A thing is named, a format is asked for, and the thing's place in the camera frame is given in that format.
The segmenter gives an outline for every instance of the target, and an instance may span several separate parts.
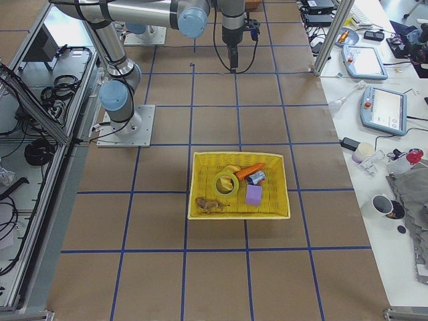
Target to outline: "touchscreen display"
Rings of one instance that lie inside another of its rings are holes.
[[[374,89],[372,106],[373,124],[401,130],[401,118],[403,117],[402,96],[392,92]]]
[[[350,49],[354,57],[355,72],[359,75],[383,75],[381,65],[373,48]]]

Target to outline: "white cup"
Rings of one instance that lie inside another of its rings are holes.
[[[366,218],[384,217],[394,209],[393,202],[384,194],[373,196],[361,207],[361,213]]]
[[[356,163],[361,163],[375,153],[374,149],[373,145],[367,142],[361,142],[352,154],[352,160]]]

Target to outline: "white table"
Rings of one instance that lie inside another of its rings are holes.
[[[355,2],[373,22],[392,31],[391,24],[378,1],[356,0]],[[363,31],[359,31],[359,33],[362,39]],[[402,61],[393,57],[385,40],[381,43],[368,40],[358,43],[358,45],[368,44],[378,48],[384,63]],[[321,75],[327,101],[343,97],[359,81],[348,77],[338,48],[332,50],[331,56],[332,59],[326,64]],[[398,65],[397,68],[387,68],[387,70],[388,80],[366,81],[367,84],[397,92],[405,92],[412,88],[407,93],[407,114],[428,118],[428,105],[423,99],[428,96],[428,80],[418,78],[410,64]],[[338,72],[343,73],[342,79],[336,77]],[[348,98],[340,111],[333,116],[334,125],[339,138],[349,137],[360,142],[374,144],[375,138],[383,133],[362,126],[359,116],[361,96],[362,91],[358,91]],[[410,127],[428,129],[428,122],[409,120],[407,128]],[[428,132],[412,130],[403,137],[380,138],[377,148],[385,153],[391,152],[394,148],[401,151],[420,148],[425,153],[423,158],[427,159]],[[376,165],[379,172],[372,177],[351,159],[351,151],[344,149],[343,153],[360,206],[379,193],[384,193],[393,199],[394,195],[385,179],[387,171],[383,163]],[[403,235],[397,231],[398,225],[404,225],[403,221],[370,217],[364,212],[362,216],[390,305],[428,307],[428,285],[419,283],[415,276],[413,241],[409,232]]]

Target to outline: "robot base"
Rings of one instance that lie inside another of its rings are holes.
[[[136,105],[135,112],[139,113],[142,119],[140,129],[133,134],[121,135],[120,132],[117,132],[117,134],[100,138],[97,140],[98,147],[149,147],[152,138],[154,110],[154,105]],[[105,113],[103,122],[109,121],[110,117]],[[111,126],[102,127],[100,136],[110,134],[112,131]]]
[[[143,39],[137,37],[133,33],[126,35],[124,45],[164,45],[167,36],[167,29],[165,27],[156,28],[157,31],[153,36],[147,36]]]

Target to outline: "gray cloth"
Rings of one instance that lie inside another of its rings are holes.
[[[387,180],[397,201],[405,208],[404,221],[413,238],[416,263],[428,268],[428,168],[390,175]],[[427,276],[418,274],[418,280],[428,283]]]

